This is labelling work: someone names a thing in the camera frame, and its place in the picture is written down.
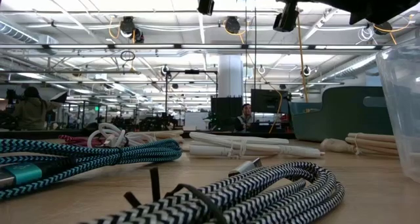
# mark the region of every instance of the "table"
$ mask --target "table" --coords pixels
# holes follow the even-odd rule
[[[294,145],[316,143],[291,141]],[[296,158],[262,158],[269,166]],[[399,160],[384,156],[327,153],[324,159],[302,159],[330,169],[346,189],[345,199],[318,223],[418,223],[420,184],[404,177]],[[175,162],[105,167],[77,175],[50,189],[0,202],[0,223],[78,223],[131,208],[127,191],[152,201],[148,169],[159,168],[161,193],[178,183],[195,187],[227,177],[244,160],[196,158],[184,153]]]

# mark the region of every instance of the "black and white braided cable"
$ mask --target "black and white braided cable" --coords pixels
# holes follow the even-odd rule
[[[290,185],[264,191],[280,179]],[[198,189],[222,212],[224,223],[310,223],[344,197],[334,174],[310,162],[256,168]],[[218,223],[213,211],[191,192],[97,219],[92,223]]]

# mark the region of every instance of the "man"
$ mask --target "man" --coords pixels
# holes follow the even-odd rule
[[[242,115],[235,119],[235,130],[236,133],[246,133],[251,127],[253,118],[251,117],[251,105],[245,103],[242,105]]]

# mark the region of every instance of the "clear plastic bin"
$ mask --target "clear plastic bin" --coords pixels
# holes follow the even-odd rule
[[[420,183],[420,39],[377,55],[404,174]]]

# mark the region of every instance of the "computer monitor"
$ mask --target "computer monitor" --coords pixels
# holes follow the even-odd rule
[[[286,99],[288,91],[278,90],[282,94],[283,101],[280,112],[289,113],[289,103]],[[251,89],[251,107],[253,112],[277,113],[280,104],[280,95],[275,90]]]

